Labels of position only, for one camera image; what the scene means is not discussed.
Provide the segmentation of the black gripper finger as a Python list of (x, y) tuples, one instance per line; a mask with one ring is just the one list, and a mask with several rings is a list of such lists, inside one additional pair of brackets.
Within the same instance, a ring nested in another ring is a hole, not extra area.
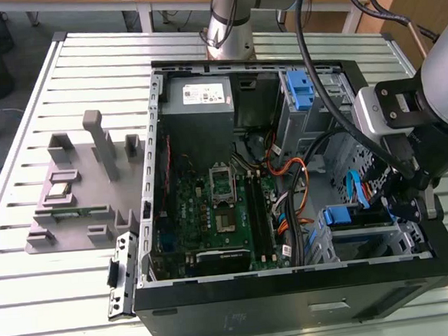
[(424, 191), (429, 186), (429, 183), (429, 172), (422, 168), (416, 170), (413, 178), (408, 179), (402, 176), (398, 170), (389, 166), (385, 181), (386, 195), (392, 196), (406, 193), (407, 191)]
[(419, 191), (415, 196), (388, 196), (387, 211), (396, 219), (419, 223), (443, 221), (444, 209), (439, 197), (432, 189)]

